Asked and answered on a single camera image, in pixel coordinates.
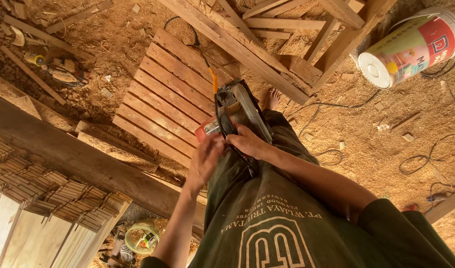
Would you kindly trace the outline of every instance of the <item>person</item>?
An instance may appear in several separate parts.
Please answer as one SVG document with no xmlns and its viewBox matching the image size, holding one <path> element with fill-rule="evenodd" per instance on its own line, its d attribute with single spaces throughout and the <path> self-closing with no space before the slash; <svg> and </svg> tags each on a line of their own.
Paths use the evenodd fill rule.
<svg viewBox="0 0 455 268">
<path fill-rule="evenodd" d="M 192 158 L 172 217 L 142 268 L 187 265 L 196 196 L 208 183 L 204 236 L 194 268 L 435 267 L 455 256 L 421 212 L 400 212 L 353 180 L 319 166 L 282 113 L 271 90 L 263 113 L 272 145 L 247 127 L 226 142 L 259 161 L 247 165 L 216 135 Z"/>
</svg>

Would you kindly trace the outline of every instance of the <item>hand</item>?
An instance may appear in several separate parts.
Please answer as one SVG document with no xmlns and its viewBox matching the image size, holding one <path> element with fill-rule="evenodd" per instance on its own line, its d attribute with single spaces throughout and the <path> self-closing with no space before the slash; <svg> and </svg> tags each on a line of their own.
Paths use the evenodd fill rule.
<svg viewBox="0 0 455 268">
<path fill-rule="evenodd" d="M 226 142 L 236 146 L 244 154 L 261 160 L 261 155 L 266 151 L 266 147 L 269 144 L 264 142 L 260 137 L 257 137 L 247 126 L 238 125 L 237 133 L 239 135 L 228 135 Z"/>
<path fill-rule="evenodd" d="M 218 165 L 218 158 L 224 152 L 224 140 L 219 139 L 220 135 L 221 133 L 216 133 L 207 136 L 191 158 L 185 187 L 196 191 L 196 194 L 209 181 Z"/>
</svg>

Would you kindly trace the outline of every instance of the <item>bare foot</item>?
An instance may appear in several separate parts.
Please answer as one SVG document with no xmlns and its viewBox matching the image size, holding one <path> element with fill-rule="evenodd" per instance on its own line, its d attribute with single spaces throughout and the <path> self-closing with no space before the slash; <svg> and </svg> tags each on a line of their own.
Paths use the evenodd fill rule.
<svg viewBox="0 0 455 268">
<path fill-rule="evenodd" d="M 282 93 L 275 88 L 269 90 L 266 99 L 264 100 L 264 107 L 262 107 L 262 110 L 265 109 L 274 110 L 275 108 L 277 108 L 277 105 L 280 102 L 281 95 Z"/>
</svg>

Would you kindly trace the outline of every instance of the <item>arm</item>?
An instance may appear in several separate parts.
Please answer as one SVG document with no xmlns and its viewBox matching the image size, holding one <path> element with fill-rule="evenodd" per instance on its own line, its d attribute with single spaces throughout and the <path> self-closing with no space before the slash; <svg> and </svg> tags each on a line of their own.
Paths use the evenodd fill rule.
<svg viewBox="0 0 455 268">
<path fill-rule="evenodd" d="M 191 159 L 186 183 L 181 190 L 175 210 L 165 233 L 153 253 L 171 268 L 184 268 L 189 255 L 191 231 L 196 208 L 196 197 L 211 178 L 224 151 L 224 143 L 215 141 L 219 135 L 208 136 Z"/>
<path fill-rule="evenodd" d="M 356 221 L 357 216 L 372 201 L 374 194 L 349 178 L 332 170 L 302 160 L 265 143 L 245 126 L 238 126 L 239 135 L 228 135 L 227 143 L 243 153 L 284 170 L 298 183 L 308 188 L 322 203 L 341 215 Z"/>
</svg>

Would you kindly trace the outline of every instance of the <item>sawdust-covered floor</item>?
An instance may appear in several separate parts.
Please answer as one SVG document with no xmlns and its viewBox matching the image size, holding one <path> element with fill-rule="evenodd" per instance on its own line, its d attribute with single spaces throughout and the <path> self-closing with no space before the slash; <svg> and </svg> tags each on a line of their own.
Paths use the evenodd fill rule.
<svg viewBox="0 0 455 268">
<path fill-rule="evenodd" d="M 25 2 L 28 5 L 29 21 L 42 26 L 57 22 L 60 17 L 73 15 L 98 3 L 99 0 L 26 0 Z M 150 39 L 147 36 L 141 36 L 139 30 L 147 23 L 154 32 L 156 27 L 163 27 L 168 19 L 176 16 L 156 0 L 113 0 L 113 2 L 112 8 L 69 27 L 64 39 L 96 56 L 95 64 L 85 66 L 92 71 L 93 78 L 104 77 L 112 71 L 117 71 L 118 77 L 113 78 L 111 82 L 100 79 L 100 85 L 93 80 L 85 88 L 77 87 L 62 91 L 61 89 L 66 88 L 65 86 L 50 81 L 42 72 L 38 72 L 52 88 L 59 91 L 69 101 L 69 108 L 57 107 L 58 104 L 54 104 L 56 110 L 75 120 L 82 113 L 89 112 L 91 115 L 89 121 L 105 125 L 111 124 L 131 76 L 145 53 L 145 47 L 148 47 L 150 43 Z M 132 11 L 135 4 L 141 6 L 138 14 Z M 254 5 L 254 0 L 236 0 L 237 9 Z M 399 0 L 391 11 L 393 22 L 406 18 L 423 8 L 434 6 L 444 7 L 455 13 L 455 0 Z M 43 11 L 57 13 L 57 15 L 44 14 Z M 289 15 L 291 14 L 286 12 L 281 17 L 288 18 Z M 319 4 L 310 8 L 306 16 L 307 19 L 312 20 L 325 20 L 326 17 L 326 12 Z M 194 41 L 192 31 L 180 19 L 174 20 L 166 29 L 185 44 L 191 44 Z M 284 50 L 284 53 L 303 56 L 315 39 L 315 32 L 289 29 L 287 31 L 297 32 L 298 37 Z M 337 35 L 338 32 L 334 32 L 328 43 L 332 43 Z M 198 33 L 198 36 L 201 43 L 200 49 L 220 64 L 236 62 L 204 35 Z M 103 40 L 109 44 L 109 51 L 101 47 Z M 285 40 L 261 39 L 261 42 L 270 53 L 275 54 Z M 45 53 L 39 46 L 26 46 L 22 49 L 10 46 L 10 48 L 20 53 L 25 51 Z M 58 56 L 60 51 L 50 48 L 50 53 Z M 7 63 L 8 67 L 4 69 L 3 78 L 38 98 L 38 94 L 40 94 L 38 91 L 42 90 L 21 71 L 14 68 L 11 63 Z M 262 100 L 270 85 L 242 64 L 238 64 L 238 67 L 241 77 L 246 79 L 253 94 Z M 355 78 L 343 80 L 339 77 L 332 77 L 320 89 L 318 98 L 312 98 L 307 104 L 322 101 L 357 105 L 364 103 L 377 91 L 356 69 L 350 58 L 338 72 L 338 74 L 342 73 L 352 73 Z M 339 142 L 344 141 L 346 143 L 346 147 L 342 150 L 344 160 L 339 165 L 328 168 L 355 180 L 380 198 L 389 198 L 399 209 L 416 203 L 420 210 L 425 212 L 431 206 L 426 201 L 426 197 L 429 195 L 430 186 L 433 183 L 441 181 L 445 184 L 455 185 L 455 137 L 439 143 L 434 150 L 432 157 L 444 160 L 433 163 L 441 175 L 433 174 L 431 164 L 427 164 L 418 172 L 410 175 L 401 174 L 398 166 L 411 156 L 428 155 L 433 144 L 448 134 L 455 134 L 455 101 L 450 92 L 441 87 L 440 80 L 446 81 L 447 86 L 455 95 L 454 68 L 440 79 L 426 80 L 420 75 L 414 76 L 391 89 L 380 91 L 371 102 L 360 108 L 323 106 L 316 118 L 302 132 L 300 140 L 313 155 L 328 149 L 338 149 Z M 99 93 L 100 86 L 106 87 L 114 96 L 111 99 L 102 96 Z M 375 108 L 375 104 L 378 102 L 384 106 L 381 111 Z M 288 106 L 287 104 L 288 100 L 284 99 L 278 110 L 284 112 L 286 117 L 295 118 L 298 124 L 294 130 L 299 134 L 316 112 L 317 106 L 314 105 L 300 113 L 293 114 L 301 106 L 293 102 L 290 102 Z M 392 133 L 388 129 L 380 128 L 381 130 L 379 130 L 378 128 L 379 125 L 394 126 L 416 112 L 421 112 L 420 118 L 398 132 Z M 161 163 L 160 168 L 167 173 L 173 176 L 186 174 L 186 169 L 181 165 L 158 156 L 156 150 L 125 131 L 115 126 L 104 129 L 153 155 Z M 413 142 L 407 142 L 401 137 L 406 132 L 415 138 Z M 314 138 L 311 141 L 306 140 L 303 137 L 305 133 L 311 134 Z M 338 156 L 323 155 L 319 159 L 331 163 L 336 162 Z M 441 185 L 435 185 L 433 188 L 433 193 L 445 192 L 455 192 L 455 188 Z M 455 220 L 447 218 L 444 222 L 455 222 Z M 440 223 L 438 226 L 441 226 L 438 229 L 440 234 L 445 234 L 443 238 L 455 253 L 455 224 Z"/>
</svg>

